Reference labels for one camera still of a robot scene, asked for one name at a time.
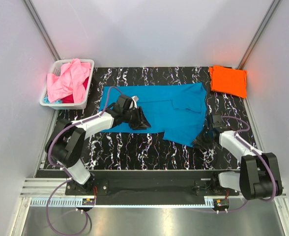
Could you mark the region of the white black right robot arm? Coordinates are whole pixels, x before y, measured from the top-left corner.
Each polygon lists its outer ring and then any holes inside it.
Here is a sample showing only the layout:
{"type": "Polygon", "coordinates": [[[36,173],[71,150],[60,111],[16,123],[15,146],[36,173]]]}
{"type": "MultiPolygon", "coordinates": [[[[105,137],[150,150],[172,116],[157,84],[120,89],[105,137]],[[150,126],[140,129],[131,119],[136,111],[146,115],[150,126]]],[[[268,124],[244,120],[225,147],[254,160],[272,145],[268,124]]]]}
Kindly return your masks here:
{"type": "Polygon", "coordinates": [[[260,199],[266,202],[282,195],[278,159],[271,152],[263,152],[245,141],[241,132],[250,130],[250,125],[238,118],[245,125],[244,129],[233,130],[224,123],[226,116],[210,114],[207,124],[196,137],[193,146],[199,149],[219,145],[226,149],[240,163],[240,170],[224,171],[214,174],[210,181],[210,189],[216,195],[221,195],[227,189],[240,192],[246,200],[260,199]]]}

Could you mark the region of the blue t-shirt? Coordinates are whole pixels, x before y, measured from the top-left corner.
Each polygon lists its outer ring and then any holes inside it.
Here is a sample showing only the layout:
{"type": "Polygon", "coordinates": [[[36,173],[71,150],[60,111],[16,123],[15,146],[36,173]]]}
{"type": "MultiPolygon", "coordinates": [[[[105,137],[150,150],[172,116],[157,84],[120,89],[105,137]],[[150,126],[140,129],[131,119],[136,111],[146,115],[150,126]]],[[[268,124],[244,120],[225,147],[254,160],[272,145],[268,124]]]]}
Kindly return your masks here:
{"type": "Polygon", "coordinates": [[[118,90],[104,87],[99,109],[116,102],[121,93],[138,97],[137,104],[151,125],[145,133],[163,133],[163,140],[192,147],[203,129],[207,92],[202,83],[126,86],[118,90]]]}

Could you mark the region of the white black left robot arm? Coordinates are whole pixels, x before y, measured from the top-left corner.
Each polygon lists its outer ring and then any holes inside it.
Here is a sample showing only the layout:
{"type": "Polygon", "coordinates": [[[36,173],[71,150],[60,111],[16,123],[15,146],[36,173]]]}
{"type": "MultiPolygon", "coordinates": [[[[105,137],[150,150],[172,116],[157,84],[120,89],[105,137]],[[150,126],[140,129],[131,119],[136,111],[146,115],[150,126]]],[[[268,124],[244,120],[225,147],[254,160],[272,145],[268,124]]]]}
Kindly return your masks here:
{"type": "Polygon", "coordinates": [[[120,95],[115,103],[106,105],[98,114],[79,121],[58,120],[46,143],[45,152],[71,178],[80,193],[93,193],[95,177],[84,166],[81,153],[90,136],[126,123],[134,130],[151,127],[136,96],[120,95]]]}

